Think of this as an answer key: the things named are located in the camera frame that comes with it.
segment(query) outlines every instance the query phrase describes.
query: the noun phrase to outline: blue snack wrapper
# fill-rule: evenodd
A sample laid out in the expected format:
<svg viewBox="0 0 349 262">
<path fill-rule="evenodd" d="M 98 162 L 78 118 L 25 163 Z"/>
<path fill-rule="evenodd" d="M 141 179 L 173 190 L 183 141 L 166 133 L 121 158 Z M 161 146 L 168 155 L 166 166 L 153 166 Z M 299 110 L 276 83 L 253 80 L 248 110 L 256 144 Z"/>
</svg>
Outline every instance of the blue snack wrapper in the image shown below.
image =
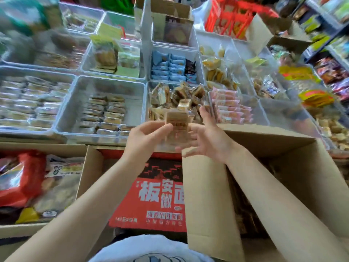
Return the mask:
<svg viewBox="0 0 349 262">
<path fill-rule="evenodd" d="M 151 78 L 153 80 L 166 80 L 166 81 L 169 80 L 168 75 L 152 75 Z"/>
<path fill-rule="evenodd" d="M 168 66 L 165 66 L 165 65 L 163 65 L 163 66 L 153 65 L 153 67 L 151 69 L 152 70 L 161 70 L 161 71 L 168 71 L 169 70 Z"/>
<path fill-rule="evenodd" d="M 182 68 L 183 67 L 183 65 L 173 64 L 173 63 L 169 63 L 169 66 L 173 67 L 173 68 Z"/>
<path fill-rule="evenodd" d="M 181 75 L 170 75 L 170 81 L 174 82 L 181 82 L 181 81 L 186 81 L 187 78 L 185 76 Z"/>
<path fill-rule="evenodd" d="M 169 53 L 161 53 L 159 51 L 153 51 L 153 64 L 159 65 L 162 61 L 169 60 Z"/>
<path fill-rule="evenodd" d="M 185 74 L 185 67 L 182 66 L 182 68 L 174 68 L 174 67 L 170 67 L 169 68 L 171 74 L 180 74 L 180 75 L 184 75 Z"/>
<path fill-rule="evenodd" d="M 170 64 L 169 61 L 162 61 L 158 64 L 158 66 L 168 66 Z"/>
<path fill-rule="evenodd" d="M 171 58 L 171 60 L 181 60 L 181 61 L 184 60 L 185 61 L 185 57 L 173 55 L 172 53 L 170 54 L 170 58 Z"/>
<path fill-rule="evenodd" d="M 169 75 L 170 72 L 169 71 L 161 71 L 161 70 L 151 70 L 151 74 L 152 75 Z"/>
<path fill-rule="evenodd" d="M 196 74 L 186 74 L 185 75 L 187 77 L 187 79 L 190 79 L 190 80 L 196 80 L 198 77 Z"/>
<path fill-rule="evenodd" d="M 170 60 L 173 64 L 183 65 L 185 66 L 185 60 Z"/>
</svg>

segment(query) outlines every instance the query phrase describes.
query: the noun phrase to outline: shelf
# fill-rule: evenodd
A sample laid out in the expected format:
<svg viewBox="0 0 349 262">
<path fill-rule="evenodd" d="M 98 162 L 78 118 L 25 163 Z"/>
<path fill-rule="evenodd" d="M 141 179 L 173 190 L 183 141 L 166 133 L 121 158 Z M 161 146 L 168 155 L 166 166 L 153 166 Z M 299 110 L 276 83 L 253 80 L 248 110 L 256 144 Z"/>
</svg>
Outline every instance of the shelf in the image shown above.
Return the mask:
<svg viewBox="0 0 349 262">
<path fill-rule="evenodd" d="M 337 53 L 337 51 L 333 48 L 332 45 L 328 45 L 326 48 L 327 48 L 328 52 L 339 62 L 339 64 L 342 65 L 342 67 L 349 72 L 349 61 L 347 61 L 346 59 L 343 59 Z"/>
<path fill-rule="evenodd" d="M 339 30 L 344 27 L 343 24 L 338 22 L 338 20 L 333 15 L 331 15 L 329 12 L 327 12 L 325 9 L 319 6 L 314 0 L 306 0 L 305 4 L 311 9 L 313 9 L 315 12 L 317 12 L 327 23 L 329 23 L 335 29 Z"/>
</svg>

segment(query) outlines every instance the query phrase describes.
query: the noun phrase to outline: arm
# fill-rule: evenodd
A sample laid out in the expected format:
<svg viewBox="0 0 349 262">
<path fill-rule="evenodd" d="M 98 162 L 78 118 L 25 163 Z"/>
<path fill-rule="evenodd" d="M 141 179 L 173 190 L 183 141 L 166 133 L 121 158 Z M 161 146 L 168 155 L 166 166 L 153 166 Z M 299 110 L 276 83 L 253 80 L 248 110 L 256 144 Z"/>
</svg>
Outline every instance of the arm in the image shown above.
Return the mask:
<svg viewBox="0 0 349 262">
<path fill-rule="evenodd" d="M 246 148 L 230 139 L 200 109 L 205 126 L 191 124 L 195 146 L 183 157 L 206 155 L 225 163 L 250 201 L 270 238 L 289 262 L 349 261 L 334 234 Z"/>
<path fill-rule="evenodd" d="M 170 131 L 171 124 L 155 121 L 134 128 L 121 159 L 6 262 L 84 261 L 156 145 Z"/>
</svg>

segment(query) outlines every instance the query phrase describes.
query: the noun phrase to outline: red bag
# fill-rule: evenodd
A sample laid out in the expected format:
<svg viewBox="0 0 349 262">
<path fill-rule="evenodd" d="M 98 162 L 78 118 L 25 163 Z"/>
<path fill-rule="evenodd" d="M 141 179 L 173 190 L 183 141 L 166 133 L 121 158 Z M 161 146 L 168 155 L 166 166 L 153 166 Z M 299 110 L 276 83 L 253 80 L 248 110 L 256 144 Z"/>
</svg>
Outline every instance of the red bag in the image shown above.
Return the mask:
<svg viewBox="0 0 349 262">
<path fill-rule="evenodd" d="M 19 164 L 0 175 L 0 207 L 25 207 L 41 194 L 46 156 L 37 151 L 18 155 Z"/>
</svg>

